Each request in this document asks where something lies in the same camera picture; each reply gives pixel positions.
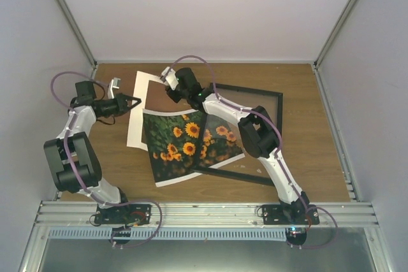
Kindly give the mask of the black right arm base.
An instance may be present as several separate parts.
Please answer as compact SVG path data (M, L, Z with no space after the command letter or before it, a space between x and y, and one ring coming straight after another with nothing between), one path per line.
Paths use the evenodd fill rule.
M282 204L262 204L256 209L256 215L261 217L264 225L318 225L319 213L313 204L307 209L301 204L294 210Z

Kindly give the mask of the black picture frame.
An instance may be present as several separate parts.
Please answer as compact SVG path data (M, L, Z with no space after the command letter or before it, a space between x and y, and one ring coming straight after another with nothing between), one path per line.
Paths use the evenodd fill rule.
M247 87L226 85L226 84L221 84L221 83L217 83L215 85L215 87L217 89L228 90L228 91L232 91L234 93L256 94L256 95L276 98L276 100L277 100L277 103L276 103L276 105L277 105L276 106L277 127L276 127L276 129L279 132L282 132L283 105L284 105L283 104L283 97L284 97L283 93L274 92L274 91L270 91L270 90L251 89L251 88L247 88ZM218 168L216 168L216 166L213 166L213 167L200 166L199 165L198 153L195 153L195 155L193 157L192 169L193 169L194 172L196 172L198 174L217 176L217 177L221 177L221 178L227 178L227 179L238 180L238 181L249 182L249 183L256 183L256 184L272 186L272 187L275 186L274 181L271 178L262 177L262 176L255 176L255 175L250 175L250 174L244 174L244 173L236 173L236 172L233 172L233 171L218 169Z

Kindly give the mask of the sunflower photo print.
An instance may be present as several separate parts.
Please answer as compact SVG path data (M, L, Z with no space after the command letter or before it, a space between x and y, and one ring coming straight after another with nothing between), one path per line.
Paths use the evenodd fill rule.
M201 175L194 172L192 166L195 153L200 151L201 121L207 116L196 110L143 111L143 138L156 187Z

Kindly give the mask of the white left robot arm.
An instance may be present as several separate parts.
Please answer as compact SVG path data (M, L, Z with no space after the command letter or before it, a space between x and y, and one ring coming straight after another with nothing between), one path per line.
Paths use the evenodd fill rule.
M119 90L120 78L113 78L107 88L96 81L75 84L76 96L68 105L68 121L61 133L45 142L43 149L52 179L58 191L81 194L93 199L118 224L131 218L126 195L108 183L89 140L96 122L116 119L141 104L142 100Z

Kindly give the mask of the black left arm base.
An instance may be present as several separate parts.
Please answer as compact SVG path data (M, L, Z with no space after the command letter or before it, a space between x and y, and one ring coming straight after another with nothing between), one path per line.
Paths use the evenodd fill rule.
M124 225L126 227L149 224L151 204L129 204L121 207L100 208L89 218L89 223L101 225Z

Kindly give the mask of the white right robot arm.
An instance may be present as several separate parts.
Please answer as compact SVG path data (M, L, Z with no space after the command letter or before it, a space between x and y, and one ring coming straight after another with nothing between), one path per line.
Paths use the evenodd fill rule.
M289 224L299 223L309 209L309 200L284 160L281 133L267 111L261 106L248 108L227 100L216 85L203 88L191 68L175 71L167 67L160 79L174 102L184 99L193 109L238 127L245 151L264 166L275 185L283 219Z

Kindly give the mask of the white photo mat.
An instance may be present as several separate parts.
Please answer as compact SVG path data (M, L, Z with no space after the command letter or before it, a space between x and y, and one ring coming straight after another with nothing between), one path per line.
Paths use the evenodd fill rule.
M166 97L164 84L156 75L137 71L133 96L142 101L131 110L127 146L147 151L147 145L142 142L143 110L147 108L148 110L159 111L159 106L164 103Z

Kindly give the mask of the clear acrylic sheet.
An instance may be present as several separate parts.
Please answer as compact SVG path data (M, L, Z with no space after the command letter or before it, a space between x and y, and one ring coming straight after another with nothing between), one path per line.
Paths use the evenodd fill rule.
M272 122L277 126L276 98L234 93L222 89L217 89L217 91L223 98L245 107L264 107ZM218 169L269 178L263 165L244 149L236 126L219 117L209 115L201 121L201 128L200 151L198 152L200 166L216 166Z

